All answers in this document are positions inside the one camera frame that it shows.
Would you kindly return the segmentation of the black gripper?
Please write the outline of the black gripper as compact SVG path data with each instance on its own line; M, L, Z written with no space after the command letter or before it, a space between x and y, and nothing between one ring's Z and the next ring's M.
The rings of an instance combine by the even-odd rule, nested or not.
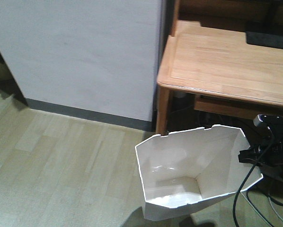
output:
M283 140L270 143L267 146L256 145L241 150L238 154L239 162L257 166L283 166Z

